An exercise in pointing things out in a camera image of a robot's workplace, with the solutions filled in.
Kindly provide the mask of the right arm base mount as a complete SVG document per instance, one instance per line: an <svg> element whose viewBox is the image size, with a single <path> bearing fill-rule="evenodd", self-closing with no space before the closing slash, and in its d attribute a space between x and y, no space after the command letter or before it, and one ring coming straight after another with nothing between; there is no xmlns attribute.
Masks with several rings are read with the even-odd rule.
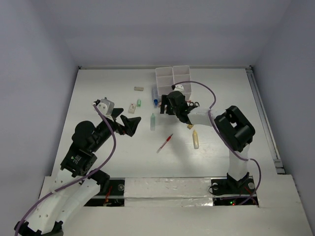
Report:
<svg viewBox="0 0 315 236"><path fill-rule="evenodd" d="M208 192L213 196L214 206L258 206L258 198L253 177L244 179L241 185L237 185L228 177L211 180Z"/></svg>

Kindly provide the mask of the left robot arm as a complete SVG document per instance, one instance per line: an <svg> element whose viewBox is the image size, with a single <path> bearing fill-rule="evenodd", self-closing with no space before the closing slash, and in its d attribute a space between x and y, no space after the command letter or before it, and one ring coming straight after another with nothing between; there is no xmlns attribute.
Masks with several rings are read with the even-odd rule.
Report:
<svg viewBox="0 0 315 236"><path fill-rule="evenodd" d="M127 118L122 112L122 108L113 109L112 118L100 113L98 126L87 120L77 124L49 193L16 224L15 235L62 236L66 224L92 197L110 190L110 176L91 167L97 160L96 151L110 137L135 134L141 118Z"/></svg>

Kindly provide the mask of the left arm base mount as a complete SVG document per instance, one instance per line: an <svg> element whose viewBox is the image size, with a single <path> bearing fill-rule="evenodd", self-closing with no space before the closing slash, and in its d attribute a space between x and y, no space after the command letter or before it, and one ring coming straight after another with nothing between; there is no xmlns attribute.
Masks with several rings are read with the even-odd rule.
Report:
<svg viewBox="0 0 315 236"><path fill-rule="evenodd" d="M125 179L111 178L106 190L93 196L85 207L123 207L125 205Z"/></svg>

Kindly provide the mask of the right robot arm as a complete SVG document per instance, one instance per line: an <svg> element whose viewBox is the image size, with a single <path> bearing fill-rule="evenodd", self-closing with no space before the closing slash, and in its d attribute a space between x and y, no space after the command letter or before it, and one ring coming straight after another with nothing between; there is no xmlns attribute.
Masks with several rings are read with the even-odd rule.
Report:
<svg viewBox="0 0 315 236"><path fill-rule="evenodd" d="M161 96L160 113L174 115L188 125L212 127L229 149L229 169L226 186L237 193L249 178L247 167L249 145L255 129L237 106L228 107L222 114L196 104L188 104L180 91Z"/></svg>

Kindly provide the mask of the black handled scissors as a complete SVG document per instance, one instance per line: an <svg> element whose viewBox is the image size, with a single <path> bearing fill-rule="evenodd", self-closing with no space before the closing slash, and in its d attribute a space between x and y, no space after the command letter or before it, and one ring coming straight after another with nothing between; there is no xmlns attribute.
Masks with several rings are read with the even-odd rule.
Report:
<svg viewBox="0 0 315 236"><path fill-rule="evenodd" d="M197 108L199 106L200 106L200 104L198 102L189 102L189 103L187 103L187 109L190 109L190 110L192 110L194 108Z"/></svg>

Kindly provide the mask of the white pink eraser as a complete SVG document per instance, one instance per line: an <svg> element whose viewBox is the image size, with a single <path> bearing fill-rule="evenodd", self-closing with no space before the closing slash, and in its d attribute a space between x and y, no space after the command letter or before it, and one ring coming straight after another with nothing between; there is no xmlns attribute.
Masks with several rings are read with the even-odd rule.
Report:
<svg viewBox="0 0 315 236"><path fill-rule="evenodd" d="M136 108L137 108L137 105L134 104L134 103L131 103L131 104L130 104L130 107L129 107L129 109L128 109L128 112L129 112L130 114L134 114Z"/></svg>

